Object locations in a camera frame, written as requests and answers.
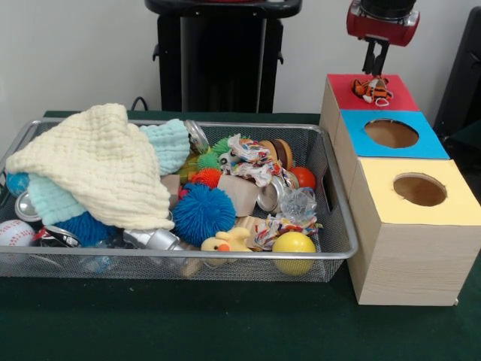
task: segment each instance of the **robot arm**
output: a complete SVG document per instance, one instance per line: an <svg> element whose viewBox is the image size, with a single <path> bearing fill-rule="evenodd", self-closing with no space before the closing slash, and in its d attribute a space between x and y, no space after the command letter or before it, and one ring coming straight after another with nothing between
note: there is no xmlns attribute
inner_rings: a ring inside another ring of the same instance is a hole
<svg viewBox="0 0 481 361"><path fill-rule="evenodd" d="M347 32L369 43L362 71L381 75L389 45L407 46L417 30L416 0L354 0L347 14ZM378 56L376 45L381 46Z"/></svg>

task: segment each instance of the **green spiky ball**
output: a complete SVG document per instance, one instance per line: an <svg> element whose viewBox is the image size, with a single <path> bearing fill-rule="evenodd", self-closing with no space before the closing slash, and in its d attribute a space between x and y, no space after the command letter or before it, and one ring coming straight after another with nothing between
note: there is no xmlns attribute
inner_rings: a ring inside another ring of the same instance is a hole
<svg viewBox="0 0 481 361"><path fill-rule="evenodd" d="M219 157L221 154L227 153L231 150L227 141L230 137L222 138L212 147L212 151Z"/></svg>
<svg viewBox="0 0 481 361"><path fill-rule="evenodd" d="M206 168L220 169L219 156L215 152L202 154L197 161L198 170Z"/></svg>

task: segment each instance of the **red box top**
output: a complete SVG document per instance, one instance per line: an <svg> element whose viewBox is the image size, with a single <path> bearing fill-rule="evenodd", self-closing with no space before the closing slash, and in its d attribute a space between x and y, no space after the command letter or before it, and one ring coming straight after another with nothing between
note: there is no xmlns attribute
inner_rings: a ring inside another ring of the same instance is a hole
<svg viewBox="0 0 481 361"><path fill-rule="evenodd" d="M389 101L386 107L378 107L374 103L369 104L363 99L358 98L352 92L352 82L355 79L365 82L373 79L372 75L366 74L328 74L329 83L336 96L339 109L345 111L419 111L417 104L409 90L402 81L401 77L396 74L384 74L389 80L387 88L393 92L394 97Z"/></svg>

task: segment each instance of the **orange ball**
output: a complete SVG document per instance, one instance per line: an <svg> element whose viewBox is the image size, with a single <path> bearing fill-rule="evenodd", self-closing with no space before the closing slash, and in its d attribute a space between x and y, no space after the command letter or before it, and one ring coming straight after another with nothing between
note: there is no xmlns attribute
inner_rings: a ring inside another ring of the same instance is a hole
<svg viewBox="0 0 481 361"><path fill-rule="evenodd" d="M219 184L219 179L221 175L222 175L222 172L219 169L206 168L196 173L192 177L191 182L204 184L213 190L214 188L217 187L217 184Z"/></svg>
<svg viewBox="0 0 481 361"><path fill-rule="evenodd" d="M298 179L300 188L309 187L313 190L316 189L316 177L314 177L313 172L309 169L305 167L294 167L289 169L289 171Z"/></svg>

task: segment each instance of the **yellow box top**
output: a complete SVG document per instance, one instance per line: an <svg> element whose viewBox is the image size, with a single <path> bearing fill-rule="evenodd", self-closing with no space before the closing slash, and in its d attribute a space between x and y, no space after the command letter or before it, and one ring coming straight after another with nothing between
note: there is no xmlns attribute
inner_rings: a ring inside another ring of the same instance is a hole
<svg viewBox="0 0 481 361"><path fill-rule="evenodd" d="M383 223L481 226L481 206L454 161L359 160Z"/></svg>

